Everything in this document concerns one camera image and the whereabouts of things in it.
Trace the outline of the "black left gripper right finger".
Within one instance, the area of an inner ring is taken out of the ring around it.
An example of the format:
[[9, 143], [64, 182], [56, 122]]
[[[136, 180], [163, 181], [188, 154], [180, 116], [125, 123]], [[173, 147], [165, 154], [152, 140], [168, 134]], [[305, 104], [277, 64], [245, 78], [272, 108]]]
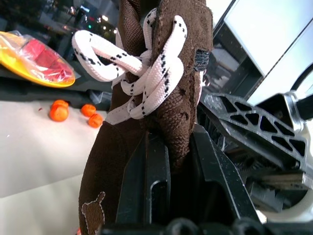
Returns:
[[195, 222], [259, 221], [238, 170], [198, 124], [191, 135], [191, 159]]

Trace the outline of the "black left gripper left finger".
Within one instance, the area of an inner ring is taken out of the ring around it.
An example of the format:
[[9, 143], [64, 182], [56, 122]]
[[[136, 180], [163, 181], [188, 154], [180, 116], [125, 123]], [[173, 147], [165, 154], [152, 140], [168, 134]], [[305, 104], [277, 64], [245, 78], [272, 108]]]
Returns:
[[166, 224], [170, 193], [168, 148], [161, 137], [146, 133], [125, 167], [116, 223]]

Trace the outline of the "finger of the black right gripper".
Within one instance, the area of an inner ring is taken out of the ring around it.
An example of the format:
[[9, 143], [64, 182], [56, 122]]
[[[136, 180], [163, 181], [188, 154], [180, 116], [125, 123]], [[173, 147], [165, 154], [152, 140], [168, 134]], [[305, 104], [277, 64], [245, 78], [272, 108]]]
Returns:
[[270, 162], [306, 162], [307, 140], [266, 110], [229, 94], [202, 94], [200, 106], [226, 137]]

